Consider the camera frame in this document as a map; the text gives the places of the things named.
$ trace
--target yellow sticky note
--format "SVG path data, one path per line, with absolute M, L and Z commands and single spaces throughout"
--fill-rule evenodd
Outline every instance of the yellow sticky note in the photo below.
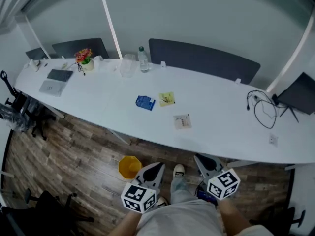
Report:
M 175 97 L 173 92 L 160 93 L 159 104 L 161 107 L 175 104 Z

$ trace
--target shoe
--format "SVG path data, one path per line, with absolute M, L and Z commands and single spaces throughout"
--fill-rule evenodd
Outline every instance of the shoe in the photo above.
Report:
M 165 197 L 160 196 L 158 201 L 156 202 L 156 206 L 158 208 L 168 206 L 168 201 Z
M 173 171 L 173 177 L 175 176 L 184 176 L 185 175 L 185 169 L 182 164 L 178 164 L 175 166 Z

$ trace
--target glass wall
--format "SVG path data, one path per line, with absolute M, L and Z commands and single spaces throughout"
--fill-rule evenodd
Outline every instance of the glass wall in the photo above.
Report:
M 24 12 L 50 54 L 52 44 L 100 37 L 109 57 L 119 58 L 102 0 L 33 0 Z
M 148 51 L 160 38 L 226 51 L 261 64 L 252 85 L 266 89 L 297 47 L 308 0 L 107 0 L 120 49 Z

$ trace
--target flower pot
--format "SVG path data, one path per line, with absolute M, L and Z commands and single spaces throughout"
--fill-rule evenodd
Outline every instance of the flower pot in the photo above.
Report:
M 90 59 L 90 62 L 87 64 L 82 64 L 81 66 L 83 68 L 84 71 L 92 71 L 94 69 L 94 61 L 93 59 Z

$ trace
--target white shirt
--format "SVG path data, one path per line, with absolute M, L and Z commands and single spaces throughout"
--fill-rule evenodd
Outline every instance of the white shirt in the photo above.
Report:
M 145 213 L 137 236 L 222 236 L 216 209 L 203 200 L 164 206 Z M 272 236 L 263 226 L 252 226 L 238 236 Z

